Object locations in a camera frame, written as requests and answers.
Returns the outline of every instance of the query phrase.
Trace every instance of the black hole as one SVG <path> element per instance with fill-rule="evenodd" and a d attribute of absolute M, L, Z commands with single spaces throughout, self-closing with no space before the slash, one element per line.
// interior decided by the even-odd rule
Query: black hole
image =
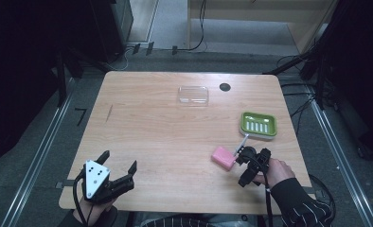
<path fill-rule="evenodd" d="M 228 91 L 230 91 L 230 89 L 231 89 L 230 84 L 228 84 L 228 83 L 220 84 L 220 90 L 222 90 L 224 92 L 228 92 Z"/>

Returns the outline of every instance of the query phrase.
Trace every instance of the green soap dish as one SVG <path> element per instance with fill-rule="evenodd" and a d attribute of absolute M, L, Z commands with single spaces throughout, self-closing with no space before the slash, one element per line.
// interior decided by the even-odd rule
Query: green soap dish
<path fill-rule="evenodd" d="M 245 112 L 240 119 L 240 133 L 271 140 L 277 134 L 275 117 L 269 114 Z"/>

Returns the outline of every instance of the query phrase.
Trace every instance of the human hand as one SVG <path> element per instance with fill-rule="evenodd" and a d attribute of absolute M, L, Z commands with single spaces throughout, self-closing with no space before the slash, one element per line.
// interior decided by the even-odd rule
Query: human hand
<path fill-rule="evenodd" d="M 272 188 L 276 184 L 284 180 L 294 178 L 295 174 L 293 173 L 291 167 L 287 166 L 287 164 L 284 161 L 279 161 L 277 159 L 271 158 L 269 160 L 269 169 L 266 173 L 266 177 L 269 187 Z M 263 175 L 257 175 L 254 178 L 254 182 L 265 184 Z"/>
<path fill-rule="evenodd" d="M 98 221 L 98 218 L 100 218 L 101 213 L 103 213 L 104 211 L 110 211 L 115 201 L 116 198 L 104 204 L 93 204 L 82 198 L 80 200 L 80 210 L 82 211 L 83 216 L 86 219 L 88 225 L 93 226 Z M 77 221 L 82 223 L 80 213 L 77 209 L 74 210 L 73 215 L 77 219 Z"/>

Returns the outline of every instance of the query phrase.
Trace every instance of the wooden table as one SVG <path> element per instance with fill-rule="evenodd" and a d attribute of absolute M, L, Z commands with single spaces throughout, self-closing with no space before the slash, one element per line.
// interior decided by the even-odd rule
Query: wooden table
<path fill-rule="evenodd" d="M 199 19 L 203 0 L 188 0 L 187 37 L 190 45 L 191 19 Z M 324 23 L 334 12 L 337 0 L 210 0 L 205 19 L 282 22 L 293 36 L 300 53 L 307 51 Z"/>
<path fill-rule="evenodd" d="M 231 90 L 222 91 L 221 83 Z M 207 106 L 177 100 L 178 88 L 192 85 L 208 88 Z M 293 167 L 303 186 L 311 187 L 277 78 L 207 73 L 108 73 L 68 180 L 75 179 L 86 160 L 96 160 L 108 149 L 111 156 L 104 165 L 112 170 L 111 181 L 126 175 L 134 160 L 138 164 L 135 189 L 115 202 L 119 210 L 266 214 L 264 186 L 238 185 L 246 165 L 227 172 L 210 159 L 217 146 L 233 151 L 242 141 L 243 112 L 275 116 L 275 139 L 248 139 L 246 146 L 268 148 L 273 158 Z M 60 207 L 75 207 L 72 187 L 64 188 Z M 275 202 L 272 207 L 280 214 Z"/>

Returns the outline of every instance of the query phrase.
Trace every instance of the gray floor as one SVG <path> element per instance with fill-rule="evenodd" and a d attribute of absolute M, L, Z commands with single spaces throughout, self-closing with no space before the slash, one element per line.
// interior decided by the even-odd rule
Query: gray floor
<path fill-rule="evenodd" d="M 161 0 L 159 2 L 159 9 L 160 6 L 164 6 L 163 2 L 165 1 Z M 157 46 L 160 42 L 165 44 L 166 40 L 164 38 L 168 36 L 159 38 L 160 34 L 165 33 L 159 31 L 158 25 L 154 27 L 151 39 L 155 39 Z M 276 37 L 280 37 L 280 44 L 287 44 L 291 41 L 291 37 L 287 33 Z M 156 49 L 147 56 L 146 50 L 141 49 L 135 55 L 128 53 L 126 59 L 119 59 L 113 62 L 111 66 L 128 71 L 260 74 L 274 69 L 281 57 L 296 54 L 296 52 L 290 52 L 290 50 L 279 50 L 276 46 L 277 40 L 273 42 L 275 43 L 275 48 L 271 50 L 274 51 L 273 54 L 267 52 L 270 47 L 266 48 L 265 52 L 258 51 L 257 53 L 235 53 L 231 50 L 230 53 L 224 53 L 226 50 L 217 51 L 215 49 L 208 51 L 210 44 L 207 44 L 208 48 L 204 53 L 179 52 L 176 55 L 171 55 L 170 51 Z M 174 39 L 168 41 L 167 44 L 182 46 L 183 40 L 176 41 Z M 86 73 L 83 78 L 74 80 L 74 92 L 68 104 L 68 109 L 51 146 L 46 151 L 36 181 L 30 187 L 30 193 L 25 196 L 24 207 L 19 209 L 20 215 L 12 221 L 12 225 L 56 226 L 67 212 L 58 205 L 62 190 L 56 188 L 56 183 L 66 179 L 99 87 L 104 79 L 104 75 L 95 68 L 84 64 L 84 69 Z M 292 68 L 279 75 L 280 83 L 301 83 L 297 72 L 295 68 Z M 302 85 L 283 87 L 284 94 L 301 92 L 307 92 L 306 87 Z M 293 113 L 308 100 L 308 97 L 305 95 L 285 96 L 285 99 L 290 113 Z M 44 108 L 29 125 L 17 146 L 0 159 L 0 225 L 9 211 L 15 194 L 20 188 L 39 146 L 42 144 L 44 134 L 57 111 L 57 102 L 58 96 L 55 94 L 45 103 Z M 81 112 L 76 111 L 76 108 L 87 109 L 86 116 L 79 125 Z M 349 136 L 344 121 L 333 108 L 326 107 L 324 114 L 328 117 L 358 184 L 373 209 L 373 162 L 366 161 L 357 155 L 353 139 Z M 292 121 L 295 129 L 298 130 L 298 115 L 294 116 Z M 364 224 L 364 219 L 361 217 L 361 212 L 358 211 L 354 200 L 355 197 L 349 189 L 349 182 L 345 179 L 344 173 L 336 161 L 333 149 L 330 147 L 311 106 L 302 113 L 297 138 L 309 173 L 322 180 L 336 200 L 337 216 L 334 226 L 369 226 Z M 119 215 L 115 226 L 125 226 L 128 212 L 121 211 Z M 276 226 L 280 226 L 278 218 L 275 219 L 275 223 L 278 224 Z"/>

